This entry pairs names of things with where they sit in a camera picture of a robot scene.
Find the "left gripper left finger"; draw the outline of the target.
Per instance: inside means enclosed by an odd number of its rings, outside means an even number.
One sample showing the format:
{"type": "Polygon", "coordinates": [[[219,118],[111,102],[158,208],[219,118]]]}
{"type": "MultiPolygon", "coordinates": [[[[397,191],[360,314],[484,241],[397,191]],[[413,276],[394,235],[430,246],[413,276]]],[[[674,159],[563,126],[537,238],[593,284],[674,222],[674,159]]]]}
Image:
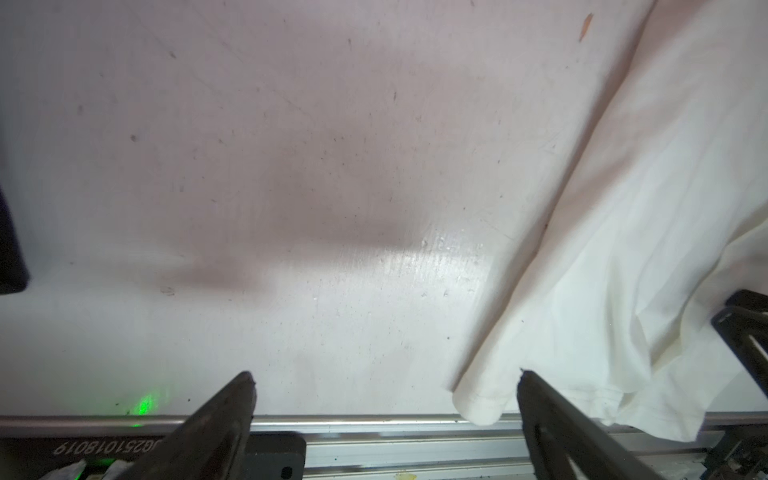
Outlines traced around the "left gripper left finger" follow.
{"type": "Polygon", "coordinates": [[[256,384],[243,371],[229,381],[121,479],[236,479],[250,435],[256,384]]]}

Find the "white t shirt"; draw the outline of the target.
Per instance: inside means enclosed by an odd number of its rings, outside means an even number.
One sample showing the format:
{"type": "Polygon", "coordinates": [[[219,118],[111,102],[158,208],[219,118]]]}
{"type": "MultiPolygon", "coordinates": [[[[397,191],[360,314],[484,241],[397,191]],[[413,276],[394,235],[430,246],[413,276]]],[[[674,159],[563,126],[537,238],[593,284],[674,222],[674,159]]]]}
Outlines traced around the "white t shirt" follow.
{"type": "Polygon", "coordinates": [[[740,371],[710,323],[740,289],[767,289],[767,5],[659,1],[454,406],[493,424],[531,370],[690,442],[740,371]]]}

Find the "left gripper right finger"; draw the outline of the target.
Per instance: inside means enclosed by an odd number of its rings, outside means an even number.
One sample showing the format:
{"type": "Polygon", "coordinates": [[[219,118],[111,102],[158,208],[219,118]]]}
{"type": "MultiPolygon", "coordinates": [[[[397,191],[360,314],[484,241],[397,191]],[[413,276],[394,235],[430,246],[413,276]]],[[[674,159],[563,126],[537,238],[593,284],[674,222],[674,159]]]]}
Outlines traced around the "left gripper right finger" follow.
{"type": "Polygon", "coordinates": [[[538,479],[658,479],[601,427],[582,414],[535,372],[517,386],[522,428],[538,479]]]}

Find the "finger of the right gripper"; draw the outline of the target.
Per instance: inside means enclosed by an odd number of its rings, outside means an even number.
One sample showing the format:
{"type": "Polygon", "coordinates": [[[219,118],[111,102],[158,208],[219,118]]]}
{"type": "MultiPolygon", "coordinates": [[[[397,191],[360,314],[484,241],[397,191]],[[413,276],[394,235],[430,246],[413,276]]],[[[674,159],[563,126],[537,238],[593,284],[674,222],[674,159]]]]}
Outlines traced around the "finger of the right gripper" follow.
{"type": "Polygon", "coordinates": [[[767,296],[746,289],[736,291],[711,325],[767,395],[767,296]]]}

